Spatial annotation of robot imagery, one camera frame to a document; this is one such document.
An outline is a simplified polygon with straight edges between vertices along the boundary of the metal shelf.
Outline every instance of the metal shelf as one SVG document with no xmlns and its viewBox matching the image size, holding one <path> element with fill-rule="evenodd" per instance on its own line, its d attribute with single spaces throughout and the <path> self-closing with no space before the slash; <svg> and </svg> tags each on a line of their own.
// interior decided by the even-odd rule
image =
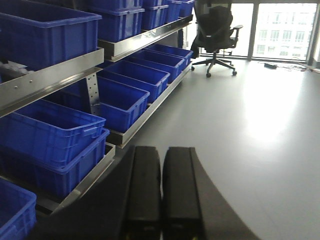
<svg viewBox="0 0 320 240">
<path fill-rule="evenodd" d="M 191 64 L 188 65 L 182 73 L 168 85 L 166 90 L 147 108 L 147 110 L 137 119 L 137 121 L 125 132 L 110 131 L 110 135 L 107 137 L 107 141 L 120 148 L 124 148 L 126 144 L 132 139 L 132 137 L 138 132 L 138 130 L 145 124 L 145 122 L 151 117 L 151 115 L 158 109 L 158 107 L 166 100 L 166 98 L 172 93 L 172 91 L 181 83 L 185 75 L 190 71 Z"/>
<path fill-rule="evenodd" d="M 105 173 L 105 171 L 113 163 L 113 157 L 116 154 L 116 146 L 106 143 L 105 146 L 105 156 L 104 158 L 84 177 L 84 179 L 74 188 L 74 190 L 63 200 L 58 199 L 46 192 L 39 190 L 38 188 L 25 183 L 22 180 L 0 175 L 0 178 L 12 182 L 18 186 L 28 189 L 37 195 L 36 208 L 41 216 L 46 216 L 52 212 L 59 211 L 71 204 L 75 200 L 81 198 L 85 193 L 87 193 L 90 188 L 100 179 L 100 177 Z"/>
<path fill-rule="evenodd" d="M 0 118 L 100 70 L 104 50 L 61 62 L 0 84 Z"/>
<path fill-rule="evenodd" d="M 153 44 L 190 24 L 193 16 L 180 18 L 158 28 L 143 32 L 139 35 L 119 42 L 98 41 L 98 46 L 104 48 L 104 58 L 111 62 L 119 61 L 134 52 Z"/>
</svg>

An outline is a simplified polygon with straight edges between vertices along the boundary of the black mesh chair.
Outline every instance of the black mesh chair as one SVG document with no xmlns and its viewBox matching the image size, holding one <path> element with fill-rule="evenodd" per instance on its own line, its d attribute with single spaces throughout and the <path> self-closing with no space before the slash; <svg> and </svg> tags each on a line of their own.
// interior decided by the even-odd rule
<svg viewBox="0 0 320 240">
<path fill-rule="evenodd" d="M 192 63 L 191 70 L 195 70 L 195 65 L 210 64 L 206 72 L 207 78 L 211 77 L 210 70 L 215 64 L 232 69 L 232 75 L 237 75 L 237 71 L 231 61 L 217 59 L 217 54 L 220 50 L 234 49 L 237 46 L 239 30 L 243 27 L 238 25 L 230 28 L 233 21 L 231 2 L 219 1 L 218 3 L 223 4 L 217 4 L 217 1 L 214 0 L 195 1 L 194 9 L 198 30 L 191 46 L 191 50 L 193 50 L 192 58 L 195 59 L 199 56 L 199 48 L 204 48 L 207 53 L 212 53 L 212 58 Z"/>
</svg>

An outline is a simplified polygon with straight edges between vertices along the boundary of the blue plastic bin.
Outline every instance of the blue plastic bin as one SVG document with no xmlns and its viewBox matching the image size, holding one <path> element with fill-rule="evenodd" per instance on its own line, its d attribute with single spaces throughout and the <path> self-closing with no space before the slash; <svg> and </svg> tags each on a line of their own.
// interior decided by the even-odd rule
<svg viewBox="0 0 320 240">
<path fill-rule="evenodd" d="M 191 63 L 191 57 L 193 54 L 193 51 L 191 50 L 186 50 L 186 49 L 182 49 L 174 46 L 166 46 L 161 44 L 150 45 L 147 49 L 150 51 L 155 51 L 163 54 L 184 58 L 185 61 L 184 61 L 183 69 L 185 69 Z"/>
<path fill-rule="evenodd" d="M 179 13 L 179 17 L 188 17 L 192 14 L 192 8 L 194 7 L 195 0 L 180 0 L 181 1 L 181 9 Z"/>
<path fill-rule="evenodd" d="M 104 129 L 102 135 L 64 168 L 50 167 L 18 152 L 0 148 L 0 169 L 7 175 L 65 198 L 104 157 L 108 135 L 109 131 Z"/>
<path fill-rule="evenodd" d="M 145 7 L 142 16 L 142 29 L 152 30 L 165 24 L 166 9 L 169 5 Z"/>
<path fill-rule="evenodd" d="M 169 7 L 165 11 L 165 22 L 171 23 L 178 20 L 182 5 L 181 1 L 166 0 L 165 4 L 169 5 Z"/>
<path fill-rule="evenodd" d="M 37 196 L 0 178 L 0 240 L 23 240 L 36 223 Z"/>
<path fill-rule="evenodd" d="M 89 9 L 99 8 L 109 11 L 141 8 L 143 4 L 143 0 L 87 0 L 86 2 Z"/>
<path fill-rule="evenodd" d="M 0 146 L 63 168 L 102 134 L 106 120 L 39 100 L 0 118 Z"/>
<path fill-rule="evenodd" d="M 175 75 L 179 75 L 182 72 L 185 64 L 185 59 L 183 57 L 167 55 L 149 50 L 135 52 L 132 57 L 174 67 L 177 70 Z"/>
<path fill-rule="evenodd" d="M 165 5 L 166 0 L 143 0 L 143 8 Z"/>
<path fill-rule="evenodd" d="M 98 76 L 101 116 L 108 119 L 105 127 L 121 133 L 144 113 L 149 92 Z M 78 89 L 75 86 L 60 91 L 62 104 L 82 109 Z"/>
<path fill-rule="evenodd" d="M 154 61 L 148 61 L 148 60 L 144 60 L 141 58 L 136 58 L 136 57 L 127 57 L 125 60 L 134 63 L 134 64 L 139 64 L 139 65 L 143 65 L 149 68 L 153 68 L 156 70 L 160 70 L 160 71 L 164 71 L 170 74 L 169 78 L 168 78 L 168 84 L 171 84 L 179 75 L 178 73 L 178 69 L 176 69 L 173 66 L 169 66 L 169 65 L 165 65 L 165 64 L 161 64 L 158 62 L 154 62 Z"/>
<path fill-rule="evenodd" d="M 102 16 L 98 24 L 99 39 L 115 43 L 141 33 L 143 8 L 110 11 L 92 7 L 90 11 Z"/>
<path fill-rule="evenodd" d="M 167 83 L 170 76 L 170 73 L 168 72 L 160 71 L 125 60 L 121 60 L 115 64 L 112 64 L 111 66 L 106 67 L 104 70 L 156 85 L 155 91 L 152 91 L 152 94 L 150 93 L 150 99 L 157 99 L 167 88 Z"/>
<path fill-rule="evenodd" d="M 0 0 L 0 57 L 34 70 L 97 50 L 101 16 L 21 0 Z"/>
<path fill-rule="evenodd" d="M 63 6 L 63 0 L 32 0 L 33 2 L 39 2 L 44 4 L 53 4 L 57 6 Z"/>
<path fill-rule="evenodd" d="M 102 70 L 98 73 L 100 77 L 103 77 L 105 79 L 110 79 L 112 81 L 116 81 L 121 84 L 129 85 L 132 87 L 135 87 L 137 89 L 142 89 L 150 93 L 147 102 L 148 103 L 153 103 L 157 99 L 157 85 L 145 82 L 145 81 L 140 81 L 128 76 L 123 76 L 114 72 L 110 71 L 105 71 Z"/>
</svg>

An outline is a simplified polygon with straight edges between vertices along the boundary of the gray floor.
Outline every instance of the gray floor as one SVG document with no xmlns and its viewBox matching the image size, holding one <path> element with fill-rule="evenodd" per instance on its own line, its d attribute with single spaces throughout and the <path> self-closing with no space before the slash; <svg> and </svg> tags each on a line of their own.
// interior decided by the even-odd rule
<svg viewBox="0 0 320 240">
<path fill-rule="evenodd" d="M 234 63 L 236 77 L 196 66 L 130 144 L 156 146 L 162 160 L 170 146 L 196 147 L 262 240 L 319 240 L 320 74 Z"/>
</svg>

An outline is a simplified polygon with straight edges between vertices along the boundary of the shelf rack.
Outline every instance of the shelf rack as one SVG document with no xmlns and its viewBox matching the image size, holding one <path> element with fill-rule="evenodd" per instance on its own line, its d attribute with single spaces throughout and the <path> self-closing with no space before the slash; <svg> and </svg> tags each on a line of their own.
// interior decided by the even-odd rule
<svg viewBox="0 0 320 240">
<path fill-rule="evenodd" d="M 145 124 L 145 122 L 152 116 L 152 114 L 160 107 L 160 105 L 166 100 L 166 98 L 172 93 L 172 91 L 181 83 L 185 75 L 190 71 L 191 64 L 188 65 L 182 73 L 171 83 L 168 84 L 166 90 L 151 104 L 147 110 L 137 119 L 137 121 L 125 132 L 110 131 L 110 135 L 107 137 L 107 141 L 119 148 L 124 148 L 127 143 L 134 137 L 138 130 Z"/>
<path fill-rule="evenodd" d="M 104 48 L 104 58 L 111 62 L 119 61 L 134 52 L 141 50 L 165 37 L 188 26 L 193 15 L 179 18 L 155 29 L 145 31 L 139 35 L 124 39 L 119 42 L 98 41 L 98 46 Z"/>
<path fill-rule="evenodd" d="M 25 189 L 28 189 L 37 195 L 36 208 L 39 217 L 49 215 L 53 212 L 59 211 L 64 207 L 71 204 L 73 201 L 81 198 L 86 194 L 90 188 L 100 180 L 105 171 L 113 163 L 113 157 L 116 154 L 116 147 L 110 143 L 105 145 L 104 158 L 84 177 L 84 179 L 74 188 L 74 190 L 64 199 L 56 198 L 46 192 L 39 190 L 38 188 L 29 185 L 19 179 L 11 176 L 1 175 L 0 178 L 9 182 L 17 184 Z"/>
<path fill-rule="evenodd" d="M 104 50 L 88 54 L 35 71 L 0 84 L 0 118 L 36 100 L 85 78 L 97 86 L 96 67 L 104 62 Z"/>
<path fill-rule="evenodd" d="M 177 32 L 190 24 L 193 16 L 180 18 L 177 21 L 160 26 L 153 30 L 145 31 L 137 36 L 125 39 L 120 42 L 107 42 L 99 40 L 99 49 L 88 54 L 67 60 L 65 62 L 35 71 L 30 74 L 15 72 L 0 67 L 0 74 L 10 76 L 12 80 L 0 84 L 0 118 L 4 117 L 28 104 L 31 104 L 43 97 L 46 97 L 60 89 L 86 79 L 83 99 L 86 112 L 99 115 L 100 101 L 96 73 L 101 68 L 97 65 L 108 60 L 116 62 L 142 48 L 153 44 L 174 32 Z M 0 178 L 7 179 L 37 194 L 37 214 L 46 216 L 63 209 L 76 199 L 82 197 L 89 189 L 101 179 L 104 173 L 114 160 L 116 146 L 123 148 L 137 131 L 144 125 L 150 116 L 158 109 L 170 93 L 179 85 L 183 77 L 190 70 L 190 65 L 177 77 L 173 83 L 159 98 L 148 106 L 146 112 L 134 123 L 126 133 L 111 131 L 106 143 L 105 157 L 97 164 L 90 173 L 76 186 L 76 188 L 65 198 L 57 199 L 45 192 L 34 188 L 21 180 L 17 180 L 0 174 Z"/>
</svg>

